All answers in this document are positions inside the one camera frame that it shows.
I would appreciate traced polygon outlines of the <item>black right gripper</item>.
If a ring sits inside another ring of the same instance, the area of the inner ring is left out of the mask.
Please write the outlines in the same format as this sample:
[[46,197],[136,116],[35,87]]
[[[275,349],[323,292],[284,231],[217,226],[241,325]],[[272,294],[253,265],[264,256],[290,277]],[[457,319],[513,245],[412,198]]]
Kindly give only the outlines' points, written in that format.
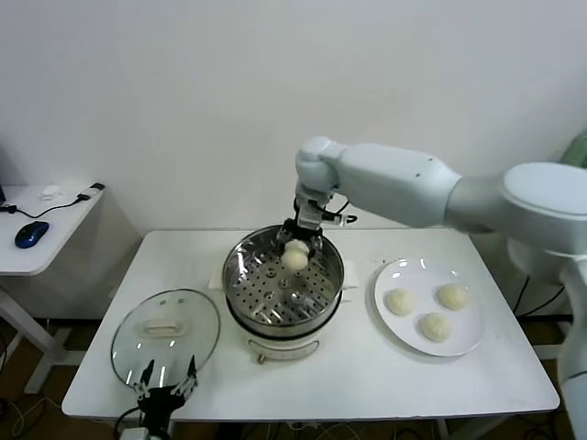
[[320,255],[323,249],[322,217],[324,195],[296,195],[293,201],[294,218],[286,219],[276,234],[276,249],[284,250],[292,239],[306,240],[308,259]]

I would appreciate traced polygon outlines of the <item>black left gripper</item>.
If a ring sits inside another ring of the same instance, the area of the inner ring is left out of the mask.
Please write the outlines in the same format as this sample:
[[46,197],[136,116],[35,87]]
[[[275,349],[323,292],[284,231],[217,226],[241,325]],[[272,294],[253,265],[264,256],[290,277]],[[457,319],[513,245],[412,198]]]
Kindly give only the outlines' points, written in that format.
[[154,370],[154,360],[143,369],[138,382],[133,384],[138,407],[144,414],[142,426],[149,432],[167,432],[172,414],[183,407],[198,386],[195,355],[191,356],[186,378],[175,387],[149,389],[150,378]]

